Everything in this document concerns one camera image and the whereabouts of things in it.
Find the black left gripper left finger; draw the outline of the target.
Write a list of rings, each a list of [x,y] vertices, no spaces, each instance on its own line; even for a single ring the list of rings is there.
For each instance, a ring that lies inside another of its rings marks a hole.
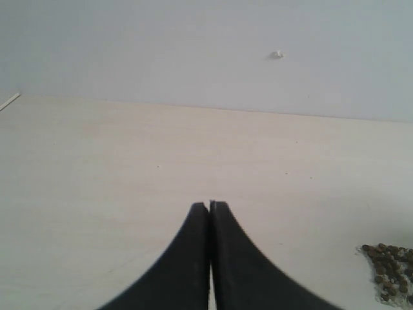
[[[101,309],[208,309],[209,212],[194,203],[165,252]]]

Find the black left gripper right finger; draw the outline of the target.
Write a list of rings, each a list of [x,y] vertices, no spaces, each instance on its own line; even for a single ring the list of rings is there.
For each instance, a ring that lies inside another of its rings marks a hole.
[[[217,309],[337,309],[277,268],[224,201],[210,202],[210,246]]]

